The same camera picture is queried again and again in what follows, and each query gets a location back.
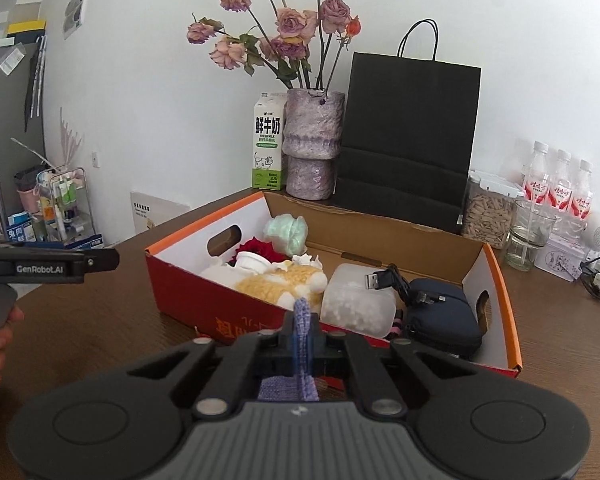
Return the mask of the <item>red cardboard box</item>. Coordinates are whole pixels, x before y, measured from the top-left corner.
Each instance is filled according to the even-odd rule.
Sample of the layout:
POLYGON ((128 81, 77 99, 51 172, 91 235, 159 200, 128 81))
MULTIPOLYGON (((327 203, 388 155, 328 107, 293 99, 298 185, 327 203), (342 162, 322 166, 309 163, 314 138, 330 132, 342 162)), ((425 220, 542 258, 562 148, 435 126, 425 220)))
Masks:
POLYGON ((344 330, 385 347, 404 303, 392 288, 373 290, 376 271, 394 264, 410 282, 429 278, 460 288, 482 343, 472 356, 516 377, 522 357, 502 271, 487 244, 408 223, 276 193, 253 193, 189 223, 146 250, 158 309, 230 344, 282 325, 294 298, 306 296, 325 330, 344 330), (256 254, 230 264, 238 248, 264 240, 268 222, 290 214, 308 224, 300 254, 270 263, 256 254))

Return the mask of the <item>clear green pack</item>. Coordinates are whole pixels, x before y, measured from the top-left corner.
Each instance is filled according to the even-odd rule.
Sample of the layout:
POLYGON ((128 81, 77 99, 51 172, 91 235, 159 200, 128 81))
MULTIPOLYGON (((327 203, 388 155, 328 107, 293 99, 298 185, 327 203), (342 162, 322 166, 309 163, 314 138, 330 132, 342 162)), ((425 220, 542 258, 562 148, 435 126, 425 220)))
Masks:
POLYGON ((273 244, 276 252, 288 257, 301 256, 306 252, 309 227, 302 216, 280 214, 268 220, 263 229, 263 240, 273 244))

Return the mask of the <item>navy zip case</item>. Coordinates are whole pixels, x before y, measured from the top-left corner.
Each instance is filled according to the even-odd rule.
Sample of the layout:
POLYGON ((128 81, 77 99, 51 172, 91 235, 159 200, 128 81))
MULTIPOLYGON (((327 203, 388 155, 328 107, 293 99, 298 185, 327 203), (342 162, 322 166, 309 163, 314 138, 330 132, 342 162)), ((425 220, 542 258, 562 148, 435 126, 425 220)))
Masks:
POLYGON ((482 330, 464 290, 429 278, 407 286, 405 333, 436 350, 472 358, 482 345, 482 330))

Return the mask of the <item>red fabric rose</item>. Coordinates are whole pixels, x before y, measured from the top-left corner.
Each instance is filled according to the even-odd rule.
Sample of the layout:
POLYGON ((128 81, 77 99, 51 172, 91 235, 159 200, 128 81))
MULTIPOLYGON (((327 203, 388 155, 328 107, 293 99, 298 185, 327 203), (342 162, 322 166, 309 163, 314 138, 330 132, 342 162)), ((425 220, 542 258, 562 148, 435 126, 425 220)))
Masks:
POLYGON ((236 262, 237 256, 241 252, 253 252, 272 263, 280 263, 288 259, 285 254, 278 252, 274 248, 272 242, 264 242, 263 240, 258 240, 257 237, 253 237, 251 240, 247 240, 244 244, 240 244, 237 247, 234 257, 230 259, 231 264, 236 262))

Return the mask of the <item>dried rose bouquet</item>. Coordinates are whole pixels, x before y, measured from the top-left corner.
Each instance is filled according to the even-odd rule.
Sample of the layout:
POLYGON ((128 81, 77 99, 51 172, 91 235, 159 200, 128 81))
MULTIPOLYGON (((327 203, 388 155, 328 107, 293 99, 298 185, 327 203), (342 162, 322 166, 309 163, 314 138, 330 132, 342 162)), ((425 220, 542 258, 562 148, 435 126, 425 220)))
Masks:
POLYGON ((233 34, 219 20, 194 15, 187 42, 211 42, 209 58, 222 70, 241 68, 253 75, 266 67, 288 90, 328 91, 341 53, 362 30, 343 0, 315 0, 313 8, 300 10, 287 0, 219 0, 219 5, 249 15, 252 25, 233 34))

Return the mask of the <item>yellow plush toy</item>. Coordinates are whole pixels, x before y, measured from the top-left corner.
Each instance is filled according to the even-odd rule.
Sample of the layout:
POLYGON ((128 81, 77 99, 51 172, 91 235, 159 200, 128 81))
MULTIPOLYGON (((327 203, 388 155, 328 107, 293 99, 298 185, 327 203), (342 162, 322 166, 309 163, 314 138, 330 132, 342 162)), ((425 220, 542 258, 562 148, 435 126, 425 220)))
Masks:
POLYGON ((310 310, 320 313, 328 277, 319 262, 300 264, 285 261, 278 268, 251 275, 235 285, 246 296, 292 311, 294 303, 305 299, 310 310))

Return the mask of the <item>empty glass cup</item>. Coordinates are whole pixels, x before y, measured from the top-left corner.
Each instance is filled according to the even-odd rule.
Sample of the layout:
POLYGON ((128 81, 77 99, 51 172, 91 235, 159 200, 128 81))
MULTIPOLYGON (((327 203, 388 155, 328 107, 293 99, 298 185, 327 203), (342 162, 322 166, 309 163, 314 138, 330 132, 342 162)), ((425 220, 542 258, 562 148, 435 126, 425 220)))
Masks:
POLYGON ((538 252, 550 238, 556 221, 556 214, 538 204, 518 200, 504 249, 505 262, 518 271, 530 271, 538 252))

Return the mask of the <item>purple cloth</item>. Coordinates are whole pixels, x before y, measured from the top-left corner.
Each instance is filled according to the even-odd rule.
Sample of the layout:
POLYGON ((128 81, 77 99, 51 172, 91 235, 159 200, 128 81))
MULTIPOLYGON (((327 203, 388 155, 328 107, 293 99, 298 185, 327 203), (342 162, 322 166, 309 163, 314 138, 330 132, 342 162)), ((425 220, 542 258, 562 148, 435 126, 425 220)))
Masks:
POLYGON ((306 298, 294 302, 294 328, 291 332, 291 376, 264 378, 258 400, 262 402, 317 402, 315 380, 311 376, 311 309, 306 298))

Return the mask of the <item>right water bottle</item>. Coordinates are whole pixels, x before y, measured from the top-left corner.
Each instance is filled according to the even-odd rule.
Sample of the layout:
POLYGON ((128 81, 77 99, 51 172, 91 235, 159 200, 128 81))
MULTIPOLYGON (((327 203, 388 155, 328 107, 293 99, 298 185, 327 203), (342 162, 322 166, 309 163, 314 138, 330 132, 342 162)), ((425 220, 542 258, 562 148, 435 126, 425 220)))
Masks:
POLYGON ((592 164, 585 159, 579 162, 579 170, 573 182, 569 219, 573 227, 580 230, 590 214, 593 200, 591 190, 592 164))

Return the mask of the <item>middle water bottle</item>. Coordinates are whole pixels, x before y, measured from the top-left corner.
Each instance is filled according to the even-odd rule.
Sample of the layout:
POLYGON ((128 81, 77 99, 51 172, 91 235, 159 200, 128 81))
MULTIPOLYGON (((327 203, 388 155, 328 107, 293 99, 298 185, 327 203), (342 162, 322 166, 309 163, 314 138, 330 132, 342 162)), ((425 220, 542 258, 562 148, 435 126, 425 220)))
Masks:
POLYGON ((554 174, 550 178, 548 204, 557 221, 565 217, 572 196, 572 183, 569 172, 570 160, 571 154, 569 152, 559 150, 554 174))

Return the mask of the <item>water bottle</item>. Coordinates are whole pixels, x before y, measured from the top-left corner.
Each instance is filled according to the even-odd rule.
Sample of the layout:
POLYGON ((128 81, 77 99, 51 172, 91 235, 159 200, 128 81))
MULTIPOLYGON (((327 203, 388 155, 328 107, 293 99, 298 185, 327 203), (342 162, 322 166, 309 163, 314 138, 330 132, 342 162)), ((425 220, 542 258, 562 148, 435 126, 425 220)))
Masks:
POLYGON ((530 203, 542 206, 547 198, 548 182, 547 160, 548 145, 541 141, 533 144, 532 159, 524 175, 524 197, 530 203))
POLYGON ((572 183, 569 172, 570 160, 571 154, 569 152, 559 150, 554 174, 550 178, 548 204, 557 221, 565 217, 572 196, 572 183))
POLYGON ((585 159, 579 162, 579 170, 573 182, 569 219, 573 227, 580 230, 590 214, 593 200, 591 190, 592 164, 585 159))

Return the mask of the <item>left water bottle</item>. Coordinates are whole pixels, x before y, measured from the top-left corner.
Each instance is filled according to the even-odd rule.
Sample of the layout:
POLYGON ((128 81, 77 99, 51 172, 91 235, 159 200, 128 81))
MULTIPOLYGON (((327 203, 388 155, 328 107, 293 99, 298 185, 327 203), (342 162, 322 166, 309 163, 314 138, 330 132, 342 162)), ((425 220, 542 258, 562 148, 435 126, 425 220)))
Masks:
POLYGON ((524 175, 524 197, 530 203, 542 206, 547 198, 548 182, 547 160, 548 145, 541 141, 533 144, 532 159, 524 175))

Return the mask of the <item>translucent cotton swab box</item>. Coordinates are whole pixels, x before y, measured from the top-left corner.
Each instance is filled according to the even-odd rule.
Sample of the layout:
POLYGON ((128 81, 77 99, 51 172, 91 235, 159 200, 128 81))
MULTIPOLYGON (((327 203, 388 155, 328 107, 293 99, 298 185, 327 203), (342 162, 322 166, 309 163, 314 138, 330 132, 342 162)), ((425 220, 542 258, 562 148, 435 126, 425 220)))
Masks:
POLYGON ((387 336, 396 315, 396 293, 367 288, 366 276, 374 272, 352 263, 337 266, 324 292, 321 320, 366 336, 387 336))

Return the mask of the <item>black paper bag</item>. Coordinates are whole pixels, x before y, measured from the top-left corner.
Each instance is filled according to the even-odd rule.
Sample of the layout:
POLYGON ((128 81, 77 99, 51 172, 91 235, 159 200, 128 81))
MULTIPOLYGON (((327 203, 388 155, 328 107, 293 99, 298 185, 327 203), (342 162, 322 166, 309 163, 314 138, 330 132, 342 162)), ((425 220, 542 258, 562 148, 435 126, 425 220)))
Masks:
POLYGON ((334 205, 460 232, 476 130, 476 66, 355 53, 334 205))

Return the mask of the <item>white tin box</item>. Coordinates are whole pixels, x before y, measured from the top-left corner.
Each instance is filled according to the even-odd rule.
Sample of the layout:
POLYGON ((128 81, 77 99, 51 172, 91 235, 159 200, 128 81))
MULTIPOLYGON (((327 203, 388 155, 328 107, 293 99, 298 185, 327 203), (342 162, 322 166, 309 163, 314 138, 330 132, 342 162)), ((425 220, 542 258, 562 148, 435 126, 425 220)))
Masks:
POLYGON ((574 282, 582 273, 581 263, 590 251, 584 245, 552 234, 544 247, 538 250, 534 266, 544 272, 574 282))

